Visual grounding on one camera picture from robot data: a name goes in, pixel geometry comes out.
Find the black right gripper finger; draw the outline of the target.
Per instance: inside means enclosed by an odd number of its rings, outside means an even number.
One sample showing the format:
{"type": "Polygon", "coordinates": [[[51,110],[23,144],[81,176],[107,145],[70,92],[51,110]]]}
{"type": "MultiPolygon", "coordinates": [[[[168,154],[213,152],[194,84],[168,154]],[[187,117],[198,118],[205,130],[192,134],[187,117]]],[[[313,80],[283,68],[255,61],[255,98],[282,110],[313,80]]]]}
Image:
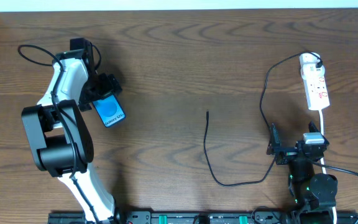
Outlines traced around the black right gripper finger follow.
{"type": "MultiPolygon", "coordinates": [[[[308,129],[309,129],[309,133],[317,133],[317,132],[321,133],[321,131],[317,128],[317,126],[312,121],[309,122],[308,129]]],[[[329,145],[329,141],[325,138],[325,142],[323,144],[329,145]]]]}
{"type": "Polygon", "coordinates": [[[274,124],[270,127],[270,139],[267,146],[267,155],[276,154],[281,148],[281,140],[274,124]]]}

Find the blue Galaxy smartphone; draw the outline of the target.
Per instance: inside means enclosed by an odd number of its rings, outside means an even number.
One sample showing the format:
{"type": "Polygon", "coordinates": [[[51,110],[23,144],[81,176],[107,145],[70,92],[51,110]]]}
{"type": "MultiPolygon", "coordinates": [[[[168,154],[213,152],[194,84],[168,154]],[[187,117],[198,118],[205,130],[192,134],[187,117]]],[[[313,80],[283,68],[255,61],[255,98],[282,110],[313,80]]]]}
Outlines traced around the blue Galaxy smartphone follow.
{"type": "Polygon", "coordinates": [[[110,128],[126,118],[123,108],[114,95],[94,101],[93,106],[106,128],[110,128]]]}

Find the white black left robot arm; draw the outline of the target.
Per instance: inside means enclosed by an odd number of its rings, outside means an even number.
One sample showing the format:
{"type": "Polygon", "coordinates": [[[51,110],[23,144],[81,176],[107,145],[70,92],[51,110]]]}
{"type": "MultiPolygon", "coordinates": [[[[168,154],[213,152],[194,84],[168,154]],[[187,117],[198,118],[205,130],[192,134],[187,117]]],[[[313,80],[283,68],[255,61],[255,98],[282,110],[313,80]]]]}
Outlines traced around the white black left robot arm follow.
{"type": "Polygon", "coordinates": [[[34,163],[70,189],[84,211],[83,223],[125,223],[96,172],[93,140],[82,117],[94,108],[107,128],[123,121],[116,98],[121,87],[113,76],[97,73],[93,49],[56,54],[50,65],[47,91],[21,114],[34,163]]]}

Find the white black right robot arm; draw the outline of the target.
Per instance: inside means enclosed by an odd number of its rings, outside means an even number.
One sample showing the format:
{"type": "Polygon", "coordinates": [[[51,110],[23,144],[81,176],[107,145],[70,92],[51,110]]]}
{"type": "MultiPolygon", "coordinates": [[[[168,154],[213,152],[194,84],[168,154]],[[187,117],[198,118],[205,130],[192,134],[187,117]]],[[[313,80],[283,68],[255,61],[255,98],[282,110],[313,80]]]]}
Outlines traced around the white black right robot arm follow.
{"type": "Polygon", "coordinates": [[[314,163],[324,157],[329,141],[314,123],[293,147],[282,146],[278,131],[270,127],[267,154],[275,156],[276,165],[288,166],[288,188],[296,208],[288,212],[287,223],[330,223],[334,220],[332,208],[336,206],[337,178],[316,173],[314,163]]]}

